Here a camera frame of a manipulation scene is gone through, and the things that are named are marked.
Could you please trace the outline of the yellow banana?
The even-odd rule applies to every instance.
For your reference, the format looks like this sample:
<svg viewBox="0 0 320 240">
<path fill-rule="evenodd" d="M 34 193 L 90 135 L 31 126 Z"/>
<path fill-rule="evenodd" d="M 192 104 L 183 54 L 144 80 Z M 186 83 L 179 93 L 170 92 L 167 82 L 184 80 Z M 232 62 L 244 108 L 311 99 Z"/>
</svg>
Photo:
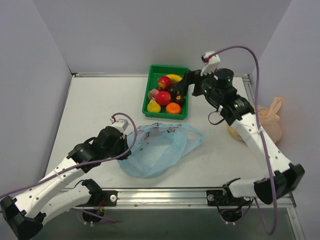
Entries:
<svg viewBox="0 0 320 240">
<path fill-rule="evenodd" d="M 168 78 L 170 78 L 172 84 L 177 84 L 180 82 L 183 78 L 177 74 L 167 74 Z"/>
</svg>

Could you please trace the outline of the red pomegranate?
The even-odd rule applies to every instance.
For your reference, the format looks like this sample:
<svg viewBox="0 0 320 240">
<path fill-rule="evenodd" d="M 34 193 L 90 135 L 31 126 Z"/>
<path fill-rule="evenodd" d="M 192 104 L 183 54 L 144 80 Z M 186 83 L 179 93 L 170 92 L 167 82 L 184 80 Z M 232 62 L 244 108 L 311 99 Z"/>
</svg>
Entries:
<svg viewBox="0 0 320 240">
<path fill-rule="evenodd" d="M 157 85 L 160 89 L 165 90 L 172 85 L 172 81 L 168 76 L 161 76 L 157 80 Z"/>
</svg>

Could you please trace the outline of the red apple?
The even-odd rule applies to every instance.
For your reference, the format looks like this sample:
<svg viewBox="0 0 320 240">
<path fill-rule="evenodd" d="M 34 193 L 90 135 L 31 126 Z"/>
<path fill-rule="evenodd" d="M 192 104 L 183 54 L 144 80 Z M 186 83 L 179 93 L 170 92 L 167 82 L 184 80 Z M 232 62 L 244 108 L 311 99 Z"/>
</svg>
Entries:
<svg viewBox="0 0 320 240">
<path fill-rule="evenodd" d="M 171 102 L 171 94 L 167 91 L 160 91 L 156 96 L 155 96 L 155 101 L 160 105 L 160 106 L 166 106 Z"/>
</svg>

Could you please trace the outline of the orange fruit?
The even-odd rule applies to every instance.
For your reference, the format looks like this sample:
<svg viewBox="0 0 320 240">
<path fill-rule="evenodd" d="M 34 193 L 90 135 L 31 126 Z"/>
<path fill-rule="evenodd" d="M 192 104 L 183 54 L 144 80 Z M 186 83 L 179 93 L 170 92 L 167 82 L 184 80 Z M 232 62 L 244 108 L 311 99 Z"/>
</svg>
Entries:
<svg viewBox="0 0 320 240">
<path fill-rule="evenodd" d="M 181 113 L 181 106 L 175 102 L 170 102 L 166 107 L 165 111 L 167 114 L 179 115 Z"/>
</svg>

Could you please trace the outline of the blue printed plastic bag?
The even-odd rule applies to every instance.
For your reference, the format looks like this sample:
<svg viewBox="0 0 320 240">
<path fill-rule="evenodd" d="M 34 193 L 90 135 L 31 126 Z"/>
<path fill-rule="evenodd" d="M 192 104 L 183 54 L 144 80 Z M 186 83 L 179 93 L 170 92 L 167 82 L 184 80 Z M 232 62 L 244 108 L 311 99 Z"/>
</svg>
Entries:
<svg viewBox="0 0 320 240">
<path fill-rule="evenodd" d="M 127 175 L 140 179 L 154 178 L 176 165 L 183 156 L 199 147 L 205 137 L 189 123 L 155 122 L 140 125 L 136 133 L 131 155 L 117 162 Z"/>
</svg>

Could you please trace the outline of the dark mangosteen fruit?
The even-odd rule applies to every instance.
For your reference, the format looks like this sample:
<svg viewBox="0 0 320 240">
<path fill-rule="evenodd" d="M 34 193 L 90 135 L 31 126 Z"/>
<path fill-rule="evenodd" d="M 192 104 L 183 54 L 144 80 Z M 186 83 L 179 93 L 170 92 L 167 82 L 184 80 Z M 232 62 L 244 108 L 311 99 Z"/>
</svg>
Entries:
<svg viewBox="0 0 320 240">
<path fill-rule="evenodd" d="M 182 107 L 185 104 L 186 99 L 182 95 L 177 94 L 174 99 L 174 102 Z"/>
</svg>

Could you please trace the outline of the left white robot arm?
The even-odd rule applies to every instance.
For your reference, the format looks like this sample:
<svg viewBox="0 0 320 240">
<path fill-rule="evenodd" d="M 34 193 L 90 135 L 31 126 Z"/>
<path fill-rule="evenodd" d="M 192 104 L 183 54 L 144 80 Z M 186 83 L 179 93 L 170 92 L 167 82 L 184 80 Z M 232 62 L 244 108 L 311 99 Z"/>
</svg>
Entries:
<svg viewBox="0 0 320 240">
<path fill-rule="evenodd" d="M 0 201 L 3 218 L 19 240 L 32 239 L 47 222 L 73 207 L 95 206 L 103 200 L 103 190 L 93 179 L 83 180 L 64 193 L 60 191 L 99 166 L 101 160 L 126 159 L 131 154 L 126 128 L 127 122 L 122 119 L 103 128 L 98 136 L 77 144 L 47 175 L 49 180 Z"/>
</svg>

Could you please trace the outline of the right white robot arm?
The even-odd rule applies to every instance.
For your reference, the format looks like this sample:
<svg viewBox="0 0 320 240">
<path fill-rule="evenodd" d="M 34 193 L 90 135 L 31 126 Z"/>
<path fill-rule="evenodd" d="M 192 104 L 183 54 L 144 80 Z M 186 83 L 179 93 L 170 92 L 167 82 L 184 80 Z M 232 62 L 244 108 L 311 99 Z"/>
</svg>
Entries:
<svg viewBox="0 0 320 240">
<path fill-rule="evenodd" d="M 233 77 L 233 71 L 228 68 L 205 75 L 201 75 L 200 70 L 188 70 L 176 87 L 182 96 L 186 96 L 189 86 L 194 85 L 192 95 L 204 96 L 244 140 L 263 171 L 262 179 L 236 178 L 228 182 L 228 188 L 221 193 L 222 200 L 232 205 L 242 197 L 258 198 L 269 205 L 295 190 L 305 169 L 301 164 L 293 164 L 278 149 L 260 125 L 253 106 L 237 93 Z"/>
</svg>

